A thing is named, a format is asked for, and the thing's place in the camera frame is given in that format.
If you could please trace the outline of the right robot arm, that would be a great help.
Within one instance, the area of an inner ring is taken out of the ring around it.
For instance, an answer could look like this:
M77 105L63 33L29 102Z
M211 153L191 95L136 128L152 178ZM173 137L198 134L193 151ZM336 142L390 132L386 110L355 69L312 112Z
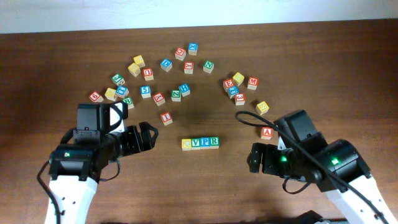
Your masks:
M397 223L371 170L358 150L347 140L328 143L304 110L274 122L251 114L259 127L279 136L276 145L254 143L248 155L252 173L278 176L284 181L314 184L349 223Z

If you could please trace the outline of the yellow C block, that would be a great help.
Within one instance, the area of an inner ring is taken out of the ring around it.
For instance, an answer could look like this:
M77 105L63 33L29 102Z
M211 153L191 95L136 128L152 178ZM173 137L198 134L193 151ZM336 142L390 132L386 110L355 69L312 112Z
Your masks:
M190 151L192 149L192 140L191 139L182 139L181 147L183 151Z

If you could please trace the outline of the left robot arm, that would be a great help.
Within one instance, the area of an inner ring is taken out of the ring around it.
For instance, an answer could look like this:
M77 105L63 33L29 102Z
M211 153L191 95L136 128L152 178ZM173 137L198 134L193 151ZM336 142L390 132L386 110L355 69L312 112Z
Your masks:
M67 131L45 166L50 182L46 223L84 223L102 170L120 158L151 150L159 135L147 122L125 126L128 106L115 103L80 104L77 125Z

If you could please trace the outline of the green V block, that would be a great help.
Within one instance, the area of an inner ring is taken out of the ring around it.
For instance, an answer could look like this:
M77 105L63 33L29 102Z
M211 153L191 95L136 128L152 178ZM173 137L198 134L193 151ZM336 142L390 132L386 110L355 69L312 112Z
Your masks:
M192 150L199 150L199 149L201 149L201 141L200 141L200 138L192 138L192 139L191 139L191 149L192 149Z

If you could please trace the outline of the green R block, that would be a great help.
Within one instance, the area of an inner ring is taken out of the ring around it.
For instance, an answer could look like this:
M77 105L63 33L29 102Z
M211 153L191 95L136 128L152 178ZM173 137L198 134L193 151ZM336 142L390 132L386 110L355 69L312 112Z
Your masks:
M220 139L219 137L210 137L210 148L218 149L220 147Z

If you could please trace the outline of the blue P block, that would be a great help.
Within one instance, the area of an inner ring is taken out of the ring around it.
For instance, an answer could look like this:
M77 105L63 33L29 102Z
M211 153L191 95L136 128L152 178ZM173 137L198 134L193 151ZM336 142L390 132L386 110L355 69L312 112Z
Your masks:
M210 138L200 138L200 148L201 149L209 149L210 148Z

